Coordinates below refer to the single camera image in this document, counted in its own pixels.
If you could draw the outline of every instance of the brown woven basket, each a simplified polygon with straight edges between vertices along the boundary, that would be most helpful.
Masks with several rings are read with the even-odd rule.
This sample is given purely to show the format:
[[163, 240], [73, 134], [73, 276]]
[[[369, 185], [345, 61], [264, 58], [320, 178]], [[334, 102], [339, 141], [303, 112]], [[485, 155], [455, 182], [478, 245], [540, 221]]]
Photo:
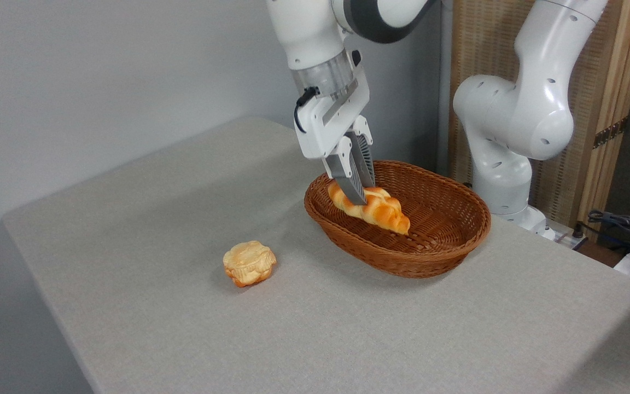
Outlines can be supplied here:
[[415, 165], [376, 161], [376, 186], [400, 200], [409, 236], [347, 216], [327, 194], [326, 174], [305, 192], [305, 210], [337, 246], [371, 266], [402, 277], [450, 271], [490, 231], [490, 211], [468, 187]]

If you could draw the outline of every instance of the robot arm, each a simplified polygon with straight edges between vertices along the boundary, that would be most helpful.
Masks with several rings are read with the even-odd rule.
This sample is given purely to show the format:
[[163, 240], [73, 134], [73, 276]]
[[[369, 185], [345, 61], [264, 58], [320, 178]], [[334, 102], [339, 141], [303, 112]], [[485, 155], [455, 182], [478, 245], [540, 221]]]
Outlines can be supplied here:
[[470, 145], [473, 189], [490, 212], [538, 234], [545, 217], [528, 207], [527, 158], [550, 159], [570, 142], [570, 74], [606, 3], [537, 0], [515, 40], [518, 80], [476, 75], [453, 98]]
[[365, 205], [363, 187], [375, 186], [369, 146], [373, 139], [361, 117], [369, 100], [358, 51], [343, 40], [357, 33], [374, 42], [404, 38], [434, 0], [266, 0], [288, 68], [303, 96], [294, 125], [303, 155], [322, 160], [351, 202]]

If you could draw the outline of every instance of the table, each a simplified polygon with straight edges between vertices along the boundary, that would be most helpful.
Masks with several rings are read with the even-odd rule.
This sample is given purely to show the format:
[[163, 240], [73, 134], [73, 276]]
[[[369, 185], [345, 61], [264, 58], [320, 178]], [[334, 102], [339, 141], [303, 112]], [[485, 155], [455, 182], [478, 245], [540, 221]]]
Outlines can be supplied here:
[[[5, 215], [96, 392], [630, 393], [628, 277], [500, 220], [450, 273], [377, 271], [305, 213], [293, 132], [237, 120]], [[278, 266], [238, 289], [251, 239]]]

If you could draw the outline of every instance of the basket rim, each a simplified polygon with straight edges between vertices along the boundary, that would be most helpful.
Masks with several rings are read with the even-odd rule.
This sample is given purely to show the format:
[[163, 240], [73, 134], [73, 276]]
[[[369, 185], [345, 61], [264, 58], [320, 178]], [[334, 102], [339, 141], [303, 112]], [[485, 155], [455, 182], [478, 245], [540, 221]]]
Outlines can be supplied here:
[[326, 223], [328, 226], [332, 226], [335, 227], [339, 230], [341, 230], [342, 232], [344, 232], [345, 234], [347, 234], [350, 237], [354, 237], [355, 239], [359, 240], [360, 242], [364, 242], [365, 244], [369, 245], [370, 247], [373, 247], [376, 251], [379, 252], [383, 252], [389, 256], [396, 256], [396, 257], [412, 257], [412, 256], [419, 256], [419, 257], [442, 257], [444, 259], [452, 259], [455, 257], [460, 257], [460, 256], [465, 256], [468, 253], [470, 253], [471, 251], [473, 251], [484, 239], [485, 237], [487, 237], [487, 235], [490, 232], [490, 223], [492, 221], [492, 218], [490, 217], [490, 209], [488, 209], [487, 204], [485, 204], [485, 201], [483, 201], [479, 195], [477, 195], [475, 192], [473, 192], [473, 190], [471, 190], [470, 188], [466, 187], [465, 185], [458, 183], [457, 181], [451, 179], [451, 178], [447, 178], [444, 177], [442, 175], [439, 175], [435, 172], [429, 171], [429, 170], [425, 170], [422, 167], [418, 167], [417, 165], [413, 165], [413, 164], [408, 164], [402, 161], [397, 161], [397, 160], [375, 160], [374, 161], [375, 165], [388, 165], [388, 164], [395, 164], [395, 165], [400, 165], [402, 167], [407, 167], [410, 170], [414, 170], [416, 172], [420, 172], [422, 173], [423, 176], [426, 177], [432, 177], [435, 178], [436, 181], [438, 182], [442, 182], [447, 184], [448, 186], [450, 186], [453, 189], [459, 189], [462, 190], [463, 194], [466, 194], [467, 197], [469, 197], [469, 199], [472, 199], [477, 206], [479, 207], [480, 210], [482, 210], [482, 223], [480, 224], [480, 231], [478, 231], [475, 235], [473, 235], [473, 237], [471, 237], [469, 240], [467, 240], [464, 244], [462, 245], [458, 245], [458, 246], [454, 246], [450, 249], [447, 250], [441, 250], [441, 251], [431, 251], [431, 252], [424, 252], [424, 251], [420, 251], [420, 252], [414, 252], [414, 253], [410, 253], [410, 252], [399, 252], [396, 250], [390, 250], [390, 249], [386, 249], [385, 247], [373, 244], [373, 242], [371, 242], [370, 240], [367, 239], [363, 239], [363, 237], [361, 237], [358, 234], [355, 234], [353, 232], [351, 232], [350, 230], [346, 229], [345, 227], [340, 226], [339, 224], [331, 221], [330, 219], [328, 219], [327, 217], [325, 217], [324, 215], [322, 215], [322, 213], [320, 213], [314, 206], [312, 199], [309, 198], [310, 193], [312, 192], [313, 188], [312, 188], [312, 184], [315, 183], [315, 181], [322, 179], [323, 177], [327, 177], [329, 179], [329, 177], [327, 176], [326, 173], [323, 173], [321, 175], [318, 175], [317, 178], [315, 178], [313, 180], [313, 182], [311, 183], [311, 186], [308, 187], [308, 189], [305, 192], [305, 209], [308, 211], [308, 213], [310, 213], [310, 215], [315, 215], [317, 216], [317, 222], [321, 222], [321, 223]]

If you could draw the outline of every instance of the toy bread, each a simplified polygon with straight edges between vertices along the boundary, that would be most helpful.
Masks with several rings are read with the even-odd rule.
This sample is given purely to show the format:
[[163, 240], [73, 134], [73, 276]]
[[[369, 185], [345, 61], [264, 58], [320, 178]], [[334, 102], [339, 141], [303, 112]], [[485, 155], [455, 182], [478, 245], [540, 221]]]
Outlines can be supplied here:
[[237, 244], [223, 256], [225, 273], [237, 287], [268, 279], [275, 263], [276, 256], [272, 250], [258, 240]]
[[331, 182], [327, 192], [335, 207], [349, 216], [358, 217], [369, 224], [398, 234], [407, 235], [410, 230], [410, 219], [403, 214], [400, 201], [391, 197], [381, 187], [364, 189], [367, 205], [353, 205], [337, 182]]

